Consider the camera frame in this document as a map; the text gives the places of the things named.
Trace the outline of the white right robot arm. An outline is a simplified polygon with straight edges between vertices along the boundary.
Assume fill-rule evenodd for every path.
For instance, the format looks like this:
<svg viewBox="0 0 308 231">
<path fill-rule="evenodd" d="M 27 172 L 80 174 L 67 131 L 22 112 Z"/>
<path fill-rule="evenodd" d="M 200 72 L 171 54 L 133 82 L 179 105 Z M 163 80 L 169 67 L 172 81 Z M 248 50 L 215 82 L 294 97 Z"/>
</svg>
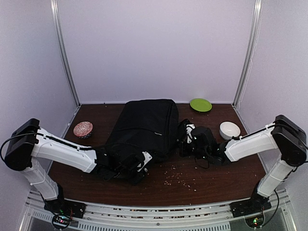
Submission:
<svg viewBox="0 0 308 231">
<path fill-rule="evenodd" d="M 194 156 L 210 164 L 227 165 L 263 151 L 278 149 L 280 157 L 260 182 L 253 197 L 247 201 L 247 209 L 257 212 L 265 205 L 276 188 L 292 171 L 306 162 L 307 136 L 302 128 L 284 115 L 276 116 L 273 123 L 245 136 L 232 137 L 218 143 L 210 128 L 196 127 L 185 119 L 179 124 L 181 156 Z"/>
</svg>

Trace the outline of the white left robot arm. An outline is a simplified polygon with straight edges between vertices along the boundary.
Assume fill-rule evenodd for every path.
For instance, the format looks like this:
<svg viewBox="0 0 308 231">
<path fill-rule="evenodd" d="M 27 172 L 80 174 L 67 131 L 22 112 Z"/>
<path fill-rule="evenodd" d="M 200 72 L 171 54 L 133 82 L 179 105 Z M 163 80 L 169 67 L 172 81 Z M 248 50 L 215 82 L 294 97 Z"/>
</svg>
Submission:
<svg viewBox="0 0 308 231">
<path fill-rule="evenodd" d="M 118 153 L 106 151 L 106 147 L 82 146 L 52 135 L 32 118 L 19 127 L 3 145 L 1 155 L 6 166 L 20 171 L 41 194 L 44 200 L 59 214 L 69 210 L 69 202 L 61 195 L 60 186 L 40 165 L 38 158 L 49 159 L 83 172 L 100 176 L 103 180 L 124 177 L 138 181 L 146 173 L 146 165 L 152 156 L 136 145 L 125 147 Z"/>
</svg>

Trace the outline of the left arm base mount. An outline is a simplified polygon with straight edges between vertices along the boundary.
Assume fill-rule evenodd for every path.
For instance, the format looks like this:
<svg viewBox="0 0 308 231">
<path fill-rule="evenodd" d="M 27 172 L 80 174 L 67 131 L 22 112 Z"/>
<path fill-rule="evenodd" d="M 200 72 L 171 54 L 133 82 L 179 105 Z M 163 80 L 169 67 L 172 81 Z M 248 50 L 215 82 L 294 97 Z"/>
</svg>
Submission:
<svg viewBox="0 0 308 231">
<path fill-rule="evenodd" d="M 86 204 L 70 200 L 44 201 L 44 209 L 57 215 L 64 215 L 73 218 L 83 218 Z"/>
</svg>

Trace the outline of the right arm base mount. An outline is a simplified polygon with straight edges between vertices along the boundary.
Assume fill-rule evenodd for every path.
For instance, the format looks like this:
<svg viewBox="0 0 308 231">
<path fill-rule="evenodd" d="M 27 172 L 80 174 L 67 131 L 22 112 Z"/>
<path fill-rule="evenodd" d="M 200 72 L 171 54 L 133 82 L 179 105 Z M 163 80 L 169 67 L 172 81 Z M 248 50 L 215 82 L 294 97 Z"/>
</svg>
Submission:
<svg viewBox="0 0 308 231">
<path fill-rule="evenodd" d="M 230 203 L 230 209 L 234 218 L 261 213 L 272 208 L 269 199 L 247 199 Z"/>
</svg>

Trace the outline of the black student backpack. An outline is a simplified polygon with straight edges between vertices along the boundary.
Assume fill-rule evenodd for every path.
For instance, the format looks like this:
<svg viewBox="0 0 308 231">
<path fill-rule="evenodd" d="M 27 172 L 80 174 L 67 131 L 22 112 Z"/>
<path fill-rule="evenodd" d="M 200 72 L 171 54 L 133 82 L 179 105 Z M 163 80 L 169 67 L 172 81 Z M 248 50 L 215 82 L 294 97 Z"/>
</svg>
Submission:
<svg viewBox="0 0 308 231">
<path fill-rule="evenodd" d="M 130 101 L 125 104 L 106 144 L 108 154 L 148 152 L 157 163 L 166 161 L 187 136 L 190 120 L 179 121 L 171 99 Z"/>
</svg>

